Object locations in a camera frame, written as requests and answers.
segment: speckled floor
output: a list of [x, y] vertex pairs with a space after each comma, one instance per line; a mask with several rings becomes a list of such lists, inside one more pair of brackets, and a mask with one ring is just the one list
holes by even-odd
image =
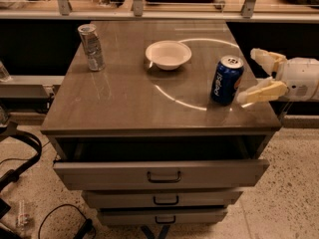
[[[248, 188], [239, 200], [228, 207], [228, 214], [217, 224], [171, 225], [166, 239], [317, 239], [319, 238], [319, 127], [284, 127], [269, 142], [262, 154], [270, 162], [263, 177], [253, 188]], [[80, 191], [69, 191], [52, 169], [56, 152], [39, 125], [19, 125], [20, 129], [39, 136], [44, 147], [41, 160], [25, 172], [20, 180], [1, 192], [1, 198], [12, 209], [1, 223], [24, 238], [38, 238], [45, 216], [61, 204], [73, 204], [86, 217], [92, 218], [95, 238], [147, 238], [141, 227], [104, 227], [96, 218], [96, 211], [87, 207]], [[33, 152], [13, 138], [0, 142], [0, 162], [11, 157], [28, 158]], [[0, 176], [21, 161], [0, 163]], [[19, 202], [31, 221], [25, 231], [16, 228]], [[62, 207], [52, 213], [41, 229], [41, 239], [73, 238], [84, 218], [73, 207]], [[160, 226], [149, 226], [154, 238]]]

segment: gray tabletop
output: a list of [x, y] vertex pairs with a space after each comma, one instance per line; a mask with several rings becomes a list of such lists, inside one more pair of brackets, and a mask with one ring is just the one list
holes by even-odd
[[[269, 103], [221, 106], [210, 97], [216, 64], [224, 55], [243, 56], [224, 22], [94, 22], [106, 67], [88, 68], [80, 46], [42, 125], [51, 135], [233, 134], [277, 130]], [[162, 40], [187, 44], [192, 57], [166, 72], [146, 58]], [[239, 90], [256, 84], [245, 62]]]

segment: soda can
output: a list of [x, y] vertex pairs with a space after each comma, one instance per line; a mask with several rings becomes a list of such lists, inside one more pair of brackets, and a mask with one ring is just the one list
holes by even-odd
[[229, 105], [236, 94], [243, 71], [241, 59], [232, 55], [222, 57], [217, 64], [210, 97], [224, 106]]
[[6, 70], [6, 68], [4, 67], [2, 62], [0, 61], [0, 83], [7, 82], [10, 79], [11, 79], [11, 77], [10, 77], [8, 71]]
[[92, 71], [100, 71], [105, 67], [99, 36], [94, 24], [85, 24], [78, 28], [88, 65]]

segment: pepsi can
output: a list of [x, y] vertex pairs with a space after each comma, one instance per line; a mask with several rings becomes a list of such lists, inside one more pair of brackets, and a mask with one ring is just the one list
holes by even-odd
[[236, 94], [243, 70], [243, 62], [238, 57], [222, 57], [217, 64], [210, 97], [224, 106], [229, 105]]

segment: open drawer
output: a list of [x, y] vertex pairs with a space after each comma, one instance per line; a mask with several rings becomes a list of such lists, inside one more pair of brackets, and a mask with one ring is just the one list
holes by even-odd
[[269, 162], [214, 161], [57, 162], [71, 190], [157, 190], [254, 186]]

